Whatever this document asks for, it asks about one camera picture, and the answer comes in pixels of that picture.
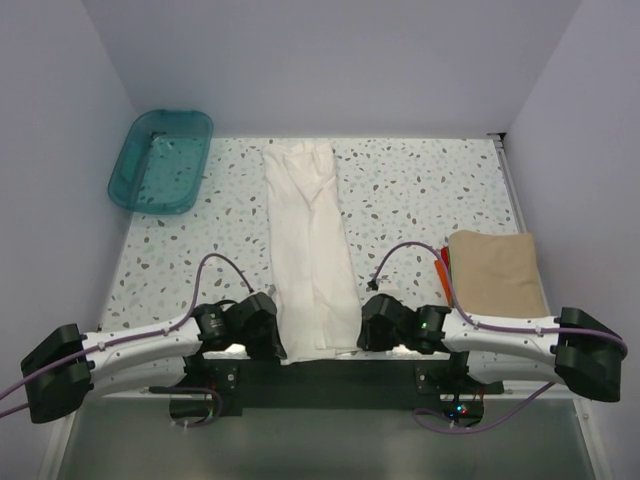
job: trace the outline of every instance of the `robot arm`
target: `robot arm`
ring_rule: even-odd
[[[58,328],[23,360],[25,377],[74,352],[91,351],[26,384],[32,421],[44,423],[67,415],[86,397],[174,386],[186,380],[189,373],[195,372],[196,377],[202,373],[203,353],[222,352],[232,343],[243,344],[254,360],[286,358],[271,299],[258,293],[231,303],[226,310],[219,304],[201,305],[173,330],[181,318],[149,327],[85,335],[80,335],[75,325]],[[493,329],[479,328],[479,324]],[[366,351],[386,351],[403,344],[424,355],[450,353],[455,368],[434,368],[427,375],[432,376],[432,384],[446,385],[453,392],[503,380],[532,380],[566,384],[574,393],[590,399],[618,401],[624,349],[609,337],[565,333],[572,329],[618,338],[577,309],[565,308],[557,318],[524,320],[473,315],[470,322],[468,316],[447,307],[424,306],[413,311],[395,298],[380,294],[362,309],[358,346]],[[164,334],[148,336],[156,331]],[[106,346],[124,337],[133,338]],[[287,367],[283,370],[283,375],[295,373]]]
[[[565,384],[592,400],[620,400],[624,343],[582,310],[563,308],[559,317],[531,319],[465,318],[442,306],[413,311],[379,294],[362,312],[358,346],[363,350],[386,351],[403,344],[424,354],[470,352],[464,376],[481,384],[544,380]]]

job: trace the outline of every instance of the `beige towel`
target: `beige towel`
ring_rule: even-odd
[[[451,276],[462,308],[478,315],[535,318],[542,297],[533,235],[459,231],[449,237]]]

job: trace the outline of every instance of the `speckled table surface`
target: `speckled table surface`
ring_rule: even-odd
[[[102,328],[133,328],[183,313],[198,262],[212,251],[233,259],[256,290],[269,290],[269,219],[261,152],[269,142],[298,141],[216,138],[193,209],[178,216],[134,214]],[[340,205],[363,302],[371,295],[366,288],[369,276],[398,242],[443,246],[448,235],[460,229],[518,231],[491,140],[318,141],[331,142],[335,150]],[[246,288],[231,268],[217,259],[208,265],[200,303],[246,297]],[[383,273],[412,308],[445,303],[428,252],[402,249]]]

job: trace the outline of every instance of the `teal plastic tray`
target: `teal plastic tray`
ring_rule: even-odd
[[[212,134],[213,122],[202,112],[145,113],[122,146],[109,197],[134,212],[186,212],[198,196]]]

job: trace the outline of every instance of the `white fabric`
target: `white fabric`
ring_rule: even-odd
[[[263,156],[283,363],[356,350],[360,301],[331,145],[269,145]]]

